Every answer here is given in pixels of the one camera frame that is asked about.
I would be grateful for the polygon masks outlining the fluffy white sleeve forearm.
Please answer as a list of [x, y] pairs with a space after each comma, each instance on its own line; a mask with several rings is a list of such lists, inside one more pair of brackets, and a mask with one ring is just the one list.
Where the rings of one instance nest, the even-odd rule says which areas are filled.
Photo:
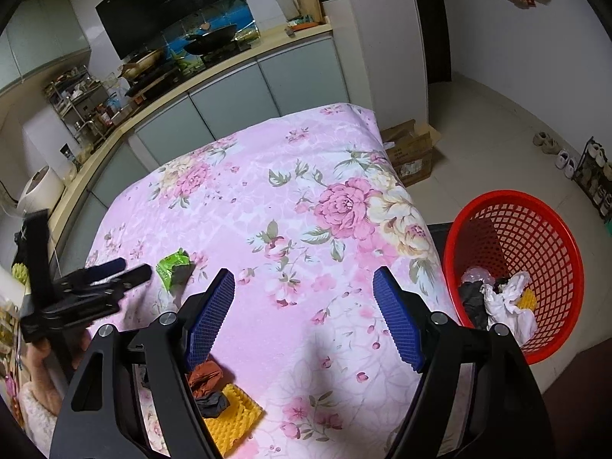
[[56, 415], [52, 415], [38, 402], [34, 395], [33, 384], [30, 382], [22, 386], [18, 399], [26, 424], [26, 434], [38, 450], [48, 458], [57, 423]]

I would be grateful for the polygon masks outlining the person's left hand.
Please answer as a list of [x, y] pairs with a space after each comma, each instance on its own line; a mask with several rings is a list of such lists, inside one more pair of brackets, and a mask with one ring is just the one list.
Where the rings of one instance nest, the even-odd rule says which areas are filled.
[[25, 366], [30, 374], [34, 397], [52, 415], [58, 415], [63, 398], [47, 367], [47, 359], [53, 354], [46, 339], [26, 345]]

